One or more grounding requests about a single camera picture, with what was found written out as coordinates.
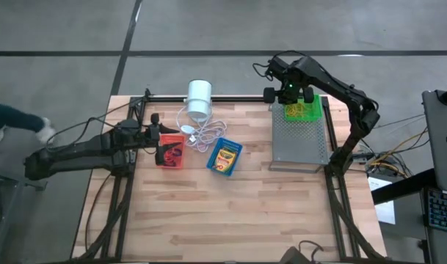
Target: perforated metal sheet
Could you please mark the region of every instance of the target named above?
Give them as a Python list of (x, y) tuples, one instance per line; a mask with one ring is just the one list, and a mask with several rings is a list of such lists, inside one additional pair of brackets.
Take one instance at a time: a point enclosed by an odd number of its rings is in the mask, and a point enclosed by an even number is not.
[(315, 122), (285, 121), (283, 105), (272, 105), (272, 159), (328, 164), (324, 115)]

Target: person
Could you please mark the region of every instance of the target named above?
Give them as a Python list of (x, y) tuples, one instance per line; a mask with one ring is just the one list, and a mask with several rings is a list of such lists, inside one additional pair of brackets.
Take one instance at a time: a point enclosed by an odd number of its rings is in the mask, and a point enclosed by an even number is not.
[(56, 133), (47, 118), (27, 114), (11, 106), (0, 104), (0, 142), (3, 140), (4, 129), (7, 127), (32, 131), (43, 144)]

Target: white cylindrical object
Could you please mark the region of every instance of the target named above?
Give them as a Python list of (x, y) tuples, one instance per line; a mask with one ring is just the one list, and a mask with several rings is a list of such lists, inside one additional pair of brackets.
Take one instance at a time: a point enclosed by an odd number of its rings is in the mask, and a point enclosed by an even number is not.
[(211, 84), (204, 80), (189, 82), (187, 115), (195, 122), (205, 122), (210, 115)]

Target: white paper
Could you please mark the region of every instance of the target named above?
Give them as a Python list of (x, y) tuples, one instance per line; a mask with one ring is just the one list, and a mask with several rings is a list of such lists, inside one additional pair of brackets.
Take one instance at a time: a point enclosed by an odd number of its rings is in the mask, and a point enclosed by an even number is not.
[[(370, 185), (370, 191), (381, 188), (391, 182), (387, 180), (380, 180), (373, 177), (368, 178), (368, 184)], [(384, 223), (396, 224), (396, 220), (394, 218), (394, 202), (389, 201), (382, 203), (380, 205), (375, 205), (375, 210), (377, 211), (378, 221), (382, 221)]]

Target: blue box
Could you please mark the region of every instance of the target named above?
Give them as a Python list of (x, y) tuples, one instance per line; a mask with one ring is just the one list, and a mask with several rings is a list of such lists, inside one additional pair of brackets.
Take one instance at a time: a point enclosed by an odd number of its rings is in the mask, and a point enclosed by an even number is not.
[[(213, 166), (215, 164), (215, 158), (217, 158), (219, 150), (221, 150), (223, 147), (236, 152), (235, 162), (233, 163), (233, 165), (227, 172), (219, 172), (213, 168)], [(243, 150), (243, 145), (238, 144), (236, 142), (232, 142), (231, 140), (228, 140), (228, 139), (219, 138), (217, 141), (217, 145), (215, 146), (214, 151), (211, 153), (211, 156), (207, 162), (207, 169), (211, 169), (214, 172), (221, 173), (225, 176), (231, 176), (231, 174), (233, 173), (233, 170), (236, 167), (236, 163), (238, 162), (239, 154), (241, 154), (242, 150)]]

